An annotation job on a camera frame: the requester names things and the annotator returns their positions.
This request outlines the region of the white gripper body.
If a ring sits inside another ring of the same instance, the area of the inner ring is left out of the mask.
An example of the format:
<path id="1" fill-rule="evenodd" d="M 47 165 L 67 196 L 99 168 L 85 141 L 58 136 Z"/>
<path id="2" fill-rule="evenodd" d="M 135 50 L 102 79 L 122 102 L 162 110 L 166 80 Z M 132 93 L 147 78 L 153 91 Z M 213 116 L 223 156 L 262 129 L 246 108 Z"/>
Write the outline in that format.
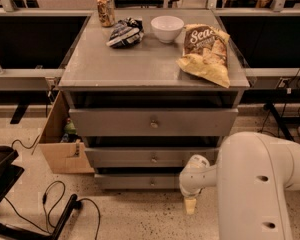
<path id="1" fill-rule="evenodd" d="M 200 184 L 181 183 L 180 191 L 185 198 L 196 198 L 203 188 Z"/>

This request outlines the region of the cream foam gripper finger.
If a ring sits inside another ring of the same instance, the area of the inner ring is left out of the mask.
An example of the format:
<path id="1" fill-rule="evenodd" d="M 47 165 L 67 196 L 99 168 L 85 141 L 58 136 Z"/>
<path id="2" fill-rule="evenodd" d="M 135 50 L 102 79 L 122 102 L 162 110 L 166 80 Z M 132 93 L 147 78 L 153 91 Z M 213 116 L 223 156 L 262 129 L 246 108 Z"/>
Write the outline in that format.
<path id="1" fill-rule="evenodd" d="M 185 198 L 184 205 L 185 210 L 188 215 L 193 215 L 195 213 L 197 200 L 195 198 Z"/>

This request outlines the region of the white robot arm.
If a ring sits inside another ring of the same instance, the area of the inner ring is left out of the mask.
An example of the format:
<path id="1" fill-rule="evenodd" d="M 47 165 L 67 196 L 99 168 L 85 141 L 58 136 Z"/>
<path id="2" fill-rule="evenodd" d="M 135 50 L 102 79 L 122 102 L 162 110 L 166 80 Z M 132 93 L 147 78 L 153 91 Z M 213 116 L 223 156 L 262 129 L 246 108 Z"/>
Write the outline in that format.
<path id="1" fill-rule="evenodd" d="M 235 133 L 221 144 L 214 165 L 192 156 L 179 186 L 189 212 L 203 188 L 217 188 L 219 240 L 293 240 L 285 192 L 300 190 L 300 144 Z"/>

